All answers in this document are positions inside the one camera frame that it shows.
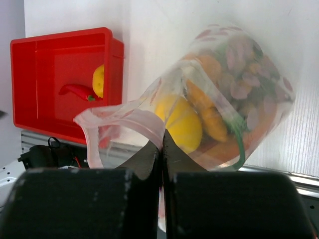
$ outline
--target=red plastic bin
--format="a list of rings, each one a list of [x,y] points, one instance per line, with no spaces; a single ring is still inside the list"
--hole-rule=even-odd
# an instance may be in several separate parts
[[[102,27],[11,42],[14,125],[85,144],[73,118],[91,107],[122,102],[124,45]],[[65,84],[92,87],[93,72],[104,64],[104,97],[84,101],[58,94]]]

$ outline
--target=green stem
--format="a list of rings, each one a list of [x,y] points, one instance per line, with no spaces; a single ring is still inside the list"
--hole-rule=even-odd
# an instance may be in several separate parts
[[[89,95],[87,99],[88,99],[88,101],[94,101],[95,100],[95,98],[92,95]]]
[[[243,134],[242,134],[241,130],[239,128],[235,128],[234,133],[235,133],[236,140],[238,143],[240,156],[239,156],[239,160],[231,167],[237,171],[244,165],[245,160],[246,160],[246,153],[245,153],[245,146],[244,146],[244,142],[243,142]]]

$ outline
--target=white backdrop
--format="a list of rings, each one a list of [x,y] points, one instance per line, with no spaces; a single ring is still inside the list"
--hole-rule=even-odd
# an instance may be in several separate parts
[[[25,36],[23,1],[0,1],[0,32],[0,110],[8,113],[0,119],[0,167],[3,167],[21,154],[20,129],[14,127],[12,118],[10,41]]]
[[[124,101],[140,96],[207,24],[237,23],[272,51],[297,91],[294,112],[247,163],[319,176],[318,0],[24,0],[24,9],[26,36],[110,28],[126,47]]]

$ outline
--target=produce in bag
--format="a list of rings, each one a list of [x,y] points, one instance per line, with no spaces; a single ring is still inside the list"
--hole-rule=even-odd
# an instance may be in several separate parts
[[[294,100],[290,82],[253,38],[235,25],[211,24],[139,99],[87,109],[74,120],[93,168],[122,164],[148,140],[161,150],[167,128],[203,168],[238,170]]]

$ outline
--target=red chili pepper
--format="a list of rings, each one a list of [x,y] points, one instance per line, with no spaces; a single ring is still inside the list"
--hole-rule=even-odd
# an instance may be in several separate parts
[[[62,86],[59,95],[65,95],[69,92],[73,92],[77,96],[79,96],[81,99],[85,101],[99,101],[102,100],[102,98],[98,97],[93,89],[83,86],[83,85],[78,85],[78,84],[67,84]]]

